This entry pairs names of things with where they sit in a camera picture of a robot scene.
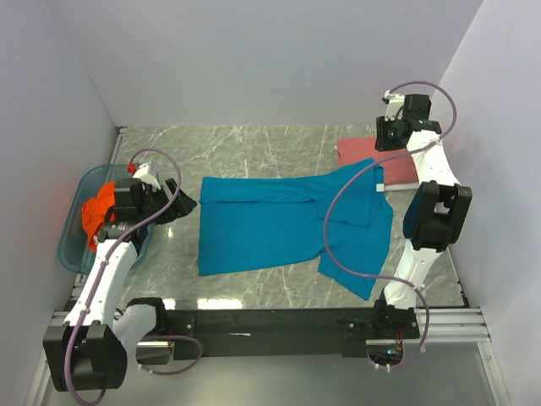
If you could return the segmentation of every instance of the red folded cloth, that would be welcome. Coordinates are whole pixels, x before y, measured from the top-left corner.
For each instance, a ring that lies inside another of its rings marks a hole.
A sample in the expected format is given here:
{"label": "red folded cloth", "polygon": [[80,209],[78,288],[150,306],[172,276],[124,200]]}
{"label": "red folded cloth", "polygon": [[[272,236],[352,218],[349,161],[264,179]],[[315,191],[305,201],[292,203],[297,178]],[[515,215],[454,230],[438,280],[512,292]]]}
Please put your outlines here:
{"label": "red folded cloth", "polygon": [[[379,159],[401,154],[404,150],[379,152],[374,148],[375,137],[344,138],[336,142],[340,164],[349,165],[367,158]],[[418,182],[417,171],[410,156],[392,159],[381,166],[385,169],[385,184],[414,184]]]}

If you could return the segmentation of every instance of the blue shirt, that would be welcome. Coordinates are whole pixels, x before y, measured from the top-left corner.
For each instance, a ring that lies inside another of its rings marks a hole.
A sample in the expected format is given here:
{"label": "blue shirt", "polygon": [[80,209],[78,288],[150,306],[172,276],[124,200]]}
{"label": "blue shirt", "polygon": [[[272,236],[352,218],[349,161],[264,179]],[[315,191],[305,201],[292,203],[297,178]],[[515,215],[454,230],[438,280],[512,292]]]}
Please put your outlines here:
{"label": "blue shirt", "polygon": [[[204,178],[199,274],[283,266],[319,255],[319,272],[367,299],[375,280],[355,277],[331,261],[323,245],[323,221],[336,193],[372,161],[304,178]],[[380,273],[391,241],[392,208],[376,184],[383,184],[382,167],[368,170],[347,189],[328,227],[333,255],[369,274]]]}

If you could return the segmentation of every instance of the translucent bin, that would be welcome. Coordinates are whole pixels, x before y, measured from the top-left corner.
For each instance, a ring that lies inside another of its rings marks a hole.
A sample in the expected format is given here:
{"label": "translucent bin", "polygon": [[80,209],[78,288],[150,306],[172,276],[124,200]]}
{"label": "translucent bin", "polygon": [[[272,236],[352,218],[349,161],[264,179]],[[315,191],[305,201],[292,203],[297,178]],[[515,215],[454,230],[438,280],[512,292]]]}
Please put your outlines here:
{"label": "translucent bin", "polygon": [[[91,197],[96,196],[103,184],[130,177],[131,174],[126,170],[125,165],[108,164],[91,169],[80,180],[58,246],[58,259],[66,269],[88,275],[96,258],[96,253],[89,250],[86,244],[86,233],[81,225],[82,205]],[[139,258],[133,267],[139,265],[146,256],[152,235],[152,226],[149,226],[148,231],[149,235],[145,239],[139,252]]]}

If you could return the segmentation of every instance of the orange cloth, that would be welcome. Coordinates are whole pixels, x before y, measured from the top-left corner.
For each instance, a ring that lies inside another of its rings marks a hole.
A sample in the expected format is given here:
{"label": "orange cloth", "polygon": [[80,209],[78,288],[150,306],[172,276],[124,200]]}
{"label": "orange cloth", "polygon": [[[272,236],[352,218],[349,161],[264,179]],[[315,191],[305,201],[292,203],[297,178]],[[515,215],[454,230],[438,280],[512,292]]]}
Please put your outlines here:
{"label": "orange cloth", "polygon": [[[377,151],[374,148],[375,137],[342,138],[336,142],[338,159],[341,165],[350,165],[367,158],[379,159],[402,154],[405,150]],[[383,162],[385,184],[415,184],[419,181],[417,169],[410,156],[402,156]]]}
{"label": "orange cloth", "polygon": [[81,207],[83,229],[86,232],[88,248],[94,252],[96,252],[94,236],[100,231],[107,211],[115,204],[114,191],[115,182],[104,184],[98,195],[85,202]]}

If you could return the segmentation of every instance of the white wall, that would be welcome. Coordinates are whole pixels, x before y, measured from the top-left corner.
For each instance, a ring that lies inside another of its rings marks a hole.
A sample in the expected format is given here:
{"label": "white wall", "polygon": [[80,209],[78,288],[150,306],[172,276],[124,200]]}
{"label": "white wall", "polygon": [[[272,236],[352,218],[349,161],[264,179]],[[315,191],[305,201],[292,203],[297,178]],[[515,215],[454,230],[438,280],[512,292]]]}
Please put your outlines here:
{"label": "white wall", "polygon": [[459,108],[450,163],[473,188],[453,258],[516,405],[541,399],[540,14],[538,0],[485,0],[440,82]]}
{"label": "white wall", "polygon": [[47,0],[116,125],[372,124],[482,0]]}
{"label": "white wall", "polygon": [[0,2],[2,405],[24,402],[52,312],[74,274],[57,259],[80,176],[114,127],[45,0]]}

